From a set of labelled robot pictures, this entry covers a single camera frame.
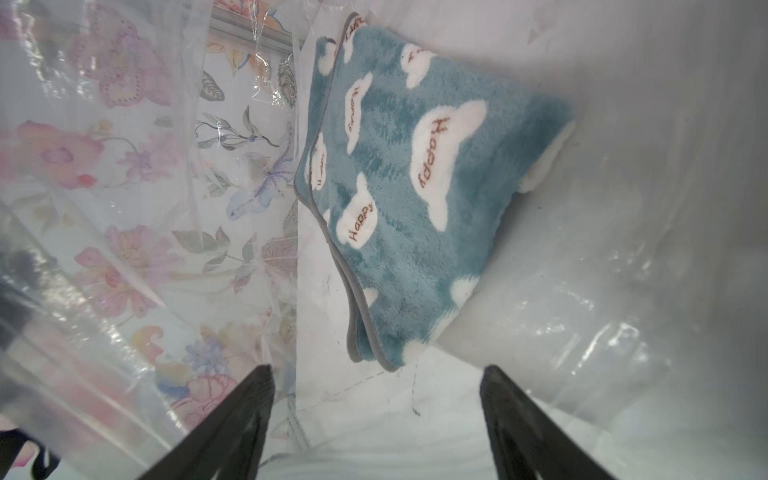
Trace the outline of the clear plastic vacuum bag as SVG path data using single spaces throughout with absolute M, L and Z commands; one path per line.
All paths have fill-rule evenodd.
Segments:
M 214 36 L 214 7 L 294 51 Z M 351 13 L 564 99 L 458 316 L 356 362 L 295 178 Z M 1 475 L 143 479 L 256 367 L 255 479 L 500 479 L 484 369 L 612 479 L 767 475 L 763 1 L 5 1 Z

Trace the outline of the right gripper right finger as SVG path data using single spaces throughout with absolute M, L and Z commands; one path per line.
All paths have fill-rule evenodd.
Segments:
M 613 478 L 498 366 L 484 369 L 480 399 L 500 479 Z

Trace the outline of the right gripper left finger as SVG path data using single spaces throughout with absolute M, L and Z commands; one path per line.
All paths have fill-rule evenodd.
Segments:
M 256 367 L 145 480 L 257 477 L 266 442 L 275 383 L 269 365 Z

